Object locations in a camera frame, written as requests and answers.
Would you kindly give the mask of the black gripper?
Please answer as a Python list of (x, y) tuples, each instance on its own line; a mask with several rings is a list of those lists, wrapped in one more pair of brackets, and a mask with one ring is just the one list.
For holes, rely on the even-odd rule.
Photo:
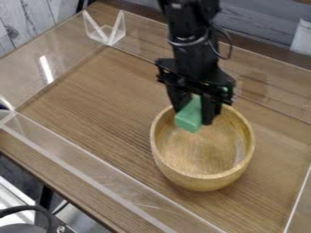
[(233, 103), (236, 81), (218, 67), (216, 48), (209, 43), (172, 46), (173, 57), (154, 61), (158, 70), (156, 79), (166, 87), (174, 112), (182, 110), (192, 100), (192, 94), (200, 95), (204, 126), (210, 125), (221, 113), (222, 103)]

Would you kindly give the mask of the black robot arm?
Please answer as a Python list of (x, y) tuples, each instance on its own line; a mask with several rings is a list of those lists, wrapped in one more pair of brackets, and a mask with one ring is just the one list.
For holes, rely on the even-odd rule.
[(217, 34), (213, 24), (220, 13), (220, 0), (157, 0), (168, 23), (170, 58), (158, 58), (156, 79), (166, 87), (169, 102), (181, 113), (194, 96), (197, 116), (208, 126), (222, 106), (233, 103), (234, 79), (221, 70)]

